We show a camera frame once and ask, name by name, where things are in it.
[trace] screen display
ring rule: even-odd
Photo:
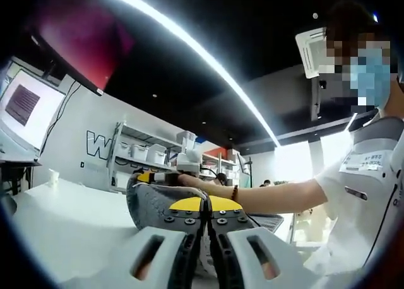
[[[61,92],[19,71],[0,99],[0,121],[39,150],[63,98]]]
[[[93,85],[86,86],[89,89],[104,90],[134,45],[130,34],[98,0],[45,0],[32,28]]]

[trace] ceiling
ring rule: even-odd
[[[315,139],[341,130],[349,121],[351,103],[336,100],[344,89],[328,85],[320,90],[318,78],[306,79],[295,42],[297,33],[323,26],[326,11],[336,0],[143,1],[175,21],[215,57],[275,135],[286,136],[281,144]],[[106,93],[220,146],[244,153],[273,147],[268,133],[231,87],[183,41],[128,5],[117,0],[104,3],[135,39]],[[50,67],[53,58],[38,51],[25,35],[16,55],[38,68]],[[68,72],[59,64],[54,68],[56,76]],[[312,114],[318,102],[315,92],[320,92],[320,119]],[[353,128],[369,117],[358,118]]]

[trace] face mask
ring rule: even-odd
[[[359,49],[350,59],[350,87],[361,102],[384,109],[390,94],[390,65],[383,63],[381,49]]]

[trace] ceiling vent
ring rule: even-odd
[[[324,28],[317,28],[296,35],[296,42],[306,73],[306,78],[311,79],[319,75],[321,59],[325,57],[326,41]]]

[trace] white desk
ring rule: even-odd
[[[56,189],[41,185],[15,200],[17,231],[56,282],[96,273],[137,231],[122,194],[59,179]],[[283,216],[275,235],[287,241],[293,215]]]

